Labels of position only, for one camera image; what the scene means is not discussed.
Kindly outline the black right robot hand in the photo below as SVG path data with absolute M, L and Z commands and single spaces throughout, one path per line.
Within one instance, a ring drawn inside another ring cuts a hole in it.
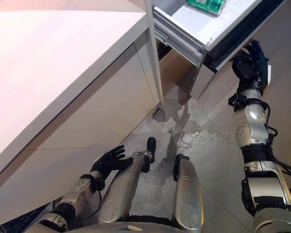
M 232 62 L 232 69 L 239 78 L 237 93 L 253 89 L 263 94 L 264 89 L 269 84 L 269 59 L 265 57 L 257 40 L 252 40 L 246 49 L 247 51 L 238 52 Z

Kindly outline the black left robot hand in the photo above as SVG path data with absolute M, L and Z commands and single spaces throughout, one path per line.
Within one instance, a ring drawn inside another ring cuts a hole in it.
M 113 170 L 122 170 L 133 163 L 133 158 L 125 157 L 124 145 L 120 145 L 111 151 L 104 153 L 92 166 L 90 172 L 98 171 L 103 179 L 107 179 Z

